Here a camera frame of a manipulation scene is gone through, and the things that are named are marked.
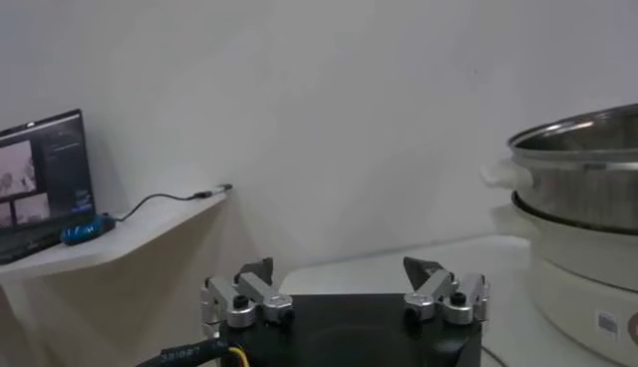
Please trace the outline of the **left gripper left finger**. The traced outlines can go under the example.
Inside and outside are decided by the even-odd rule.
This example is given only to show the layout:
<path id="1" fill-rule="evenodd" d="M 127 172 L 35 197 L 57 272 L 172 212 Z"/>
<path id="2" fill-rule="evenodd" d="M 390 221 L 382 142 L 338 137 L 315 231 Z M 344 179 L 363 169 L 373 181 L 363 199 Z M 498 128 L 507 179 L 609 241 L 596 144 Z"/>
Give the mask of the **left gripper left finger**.
<path id="1" fill-rule="evenodd" d="M 240 267 L 232 279 L 208 277 L 200 289 L 200 326 L 211 338 L 224 325 L 245 330 L 259 322 L 287 328 L 294 321 L 291 295 L 273 287 L 274 260 L 263 258 Z"/>

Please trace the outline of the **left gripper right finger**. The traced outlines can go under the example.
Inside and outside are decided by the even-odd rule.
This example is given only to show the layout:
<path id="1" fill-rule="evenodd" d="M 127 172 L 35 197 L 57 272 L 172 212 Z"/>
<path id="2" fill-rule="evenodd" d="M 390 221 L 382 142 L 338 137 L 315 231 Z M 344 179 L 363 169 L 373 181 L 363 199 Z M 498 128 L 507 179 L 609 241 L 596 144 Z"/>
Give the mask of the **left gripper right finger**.
<path id="1" fill-rule="evenodd" d="M 488 321 L 489 283 L 479 273 L 457 277 L 436 261 L 406 256 L 406 275 L 413 287 L 404 295 L 405 317 L 417 325 L 442 317 L 452 325 Z"/>

